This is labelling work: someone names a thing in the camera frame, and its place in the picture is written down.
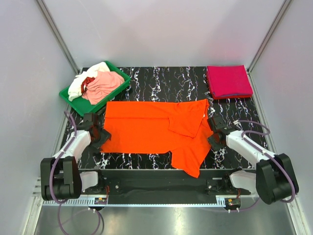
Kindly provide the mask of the orange t-shirt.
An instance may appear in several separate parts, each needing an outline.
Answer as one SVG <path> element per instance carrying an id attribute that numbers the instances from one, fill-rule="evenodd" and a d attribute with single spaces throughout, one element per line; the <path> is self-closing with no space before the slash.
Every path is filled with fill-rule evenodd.
<path id="1" fill-rule="evenodd" d="M 110 101 L 104 129 L 111 139 L 103 153 L 164 154 L 171 166 L 198 178 L 213 134 L 207 122 L 207 99 L 188 102 Z"/>

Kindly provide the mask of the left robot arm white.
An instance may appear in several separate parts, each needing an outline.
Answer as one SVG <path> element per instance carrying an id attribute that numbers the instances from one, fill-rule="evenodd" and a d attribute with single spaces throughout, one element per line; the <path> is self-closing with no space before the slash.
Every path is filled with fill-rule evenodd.
<path id="1" fill-rule="evenodd" d="M 105 190 L 105 181 L 96 171 L 79 172 L 78 161 L 85 149 L 100 152 L 101 146 L 111 139 L 96 113 L 86 113 L 83 122 L 75 125 L 72 115 L 66 111 L 66 117 L 74 131 L 65 145 L 52 157 L 42 159 L 40 163 L 41 196 L 45 201 L 58 204 L 68 199 L 77 199 L 87 189 L 96 194 Z"/>

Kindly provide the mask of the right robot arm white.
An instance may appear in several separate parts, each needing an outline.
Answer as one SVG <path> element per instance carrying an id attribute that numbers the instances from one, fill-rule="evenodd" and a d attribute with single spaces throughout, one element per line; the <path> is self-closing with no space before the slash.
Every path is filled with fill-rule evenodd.
<path id="1" fill-rule="evenodd" d="M 248 134 L 260 132 L 241 130 L 240 120 L 227 125 L 220 115 L 208 118 L 213 135 L 208 143 L 213 151 L 230 148 L 244 157 L 255 168 L 255 172 L 236 169 L 222 178 L 220 189 L 228 194 L 245 189 L 258 195 L 266 204 L 281 201 L 291 203 L 299 192 L 298 182 L 288 155 L 276 154 L 253 141 Z"/>

